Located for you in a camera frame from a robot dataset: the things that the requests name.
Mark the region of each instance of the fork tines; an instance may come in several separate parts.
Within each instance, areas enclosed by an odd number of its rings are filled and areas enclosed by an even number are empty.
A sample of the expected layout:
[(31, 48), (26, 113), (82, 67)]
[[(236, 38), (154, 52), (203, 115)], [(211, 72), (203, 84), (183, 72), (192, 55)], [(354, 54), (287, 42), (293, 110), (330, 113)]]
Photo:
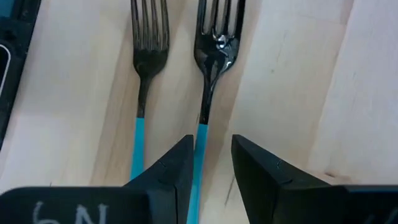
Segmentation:
[(152, 28), (149, 24), (147, 0), (141, 0), (142, 24), (138, 14), (137, 0), (131, 0), (132, 32), (135, 49), (165, 50), (169, 47), (169, 16), (166, 0), (160, 0), (161, 21), (157, 16), (156, 0), (150, 0)]
[[(210, 0), (199, 0), (198, 19), (197, 19), (197, 32), (205, 33), (205, 14), (206, 2)], [(218, 17), (218, 5), (220, 0), (213, 0), (210, 13), (210, 29), (209, 32), (216, 34), (216, 23)], [(221, 23), (221, 35), (228, 35), (229, 18), (231, 17), (231, 1), (225, 0), (223, 18)], [(243, 27), (244, 7), (246, 0), (238, 0), (237, 15), (234, 28), (234, 36), (240, 38)]]

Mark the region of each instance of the black fork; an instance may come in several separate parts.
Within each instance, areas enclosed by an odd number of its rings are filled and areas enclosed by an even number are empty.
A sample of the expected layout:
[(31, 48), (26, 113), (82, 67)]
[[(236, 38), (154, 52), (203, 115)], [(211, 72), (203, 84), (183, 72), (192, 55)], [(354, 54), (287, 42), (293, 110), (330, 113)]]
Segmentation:
[(134, 44), (133, 64), (140, 77), (136, 136), (132, 157), (131, 179), (144, 171), (144, 117), (149, 85), (164, 67), (169, 55), (170, 35), (166, 0), (160, 0), (162, 30), (157, 16), (155, 0), (150, 0), (152, 27), (149, 25), (147, 0), (142, 0), (140, 26), (137, 0), (131, 0), (132, 33)]
[(225, 0), (222, 24), (216, 28), (219, 0), (213, 0), (210, 28), (205, 31), (206, 0), (199, 0), (194, 58), (204, 76), (203, 98), (200, 110), (200, 124), (195, 144), (193, 184), (191, 191), (188, 223), (198, 223), (200, 208), (201, 176), (205, 158), (206, 140), (211, 99), (220, 76), (235, 63), (241, 42), (244, 8), (246, 0), (238, 0), (234, 31), (228, 30), (231, 15), (231, 0)]

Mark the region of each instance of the blue fork handle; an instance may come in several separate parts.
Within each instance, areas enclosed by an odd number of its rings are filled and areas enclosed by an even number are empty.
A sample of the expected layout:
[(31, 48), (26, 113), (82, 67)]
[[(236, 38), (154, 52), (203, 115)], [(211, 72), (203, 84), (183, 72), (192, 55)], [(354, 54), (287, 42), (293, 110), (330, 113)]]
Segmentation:
[(207, 124), (199, 124), (195, 152), (193, 153), (193, 180), (187, 224), (199, 223), (201, 179), (203, 174), (203, 163), (205, 161), (207, 130)]
[(144, 133), (145, 120), (144, 118), (137, 118), (130, 180), (136, 178), (144, 171)]

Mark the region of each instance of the fork head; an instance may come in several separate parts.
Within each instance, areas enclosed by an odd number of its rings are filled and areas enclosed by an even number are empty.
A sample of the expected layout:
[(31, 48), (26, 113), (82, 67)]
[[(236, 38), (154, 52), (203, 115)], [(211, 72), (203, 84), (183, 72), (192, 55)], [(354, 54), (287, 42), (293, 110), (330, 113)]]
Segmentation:
[(221, 29), (217, 32), (219, 0), (213, 0), (209, 31), (204, 29), (206, 0), (199, 0), (194, 58), (210, 86), (213, 86), (220, 75), (233, 66), (239, 52), (246, 0), (238, 0), (233, 34), (228, 32), (231, 1), (225, 0)]
[(142, 0), (142, 24), (139, 24), (137, 0), (131, 0), (134, 45), (133, 64), (143, 80), (150, 80), (165, 66), (169, 54), (169, 17), (166, 0), (160, 0), (161, 19), (157, 16), (155, 0), (150, 0), (150, 28), (147, 0)]

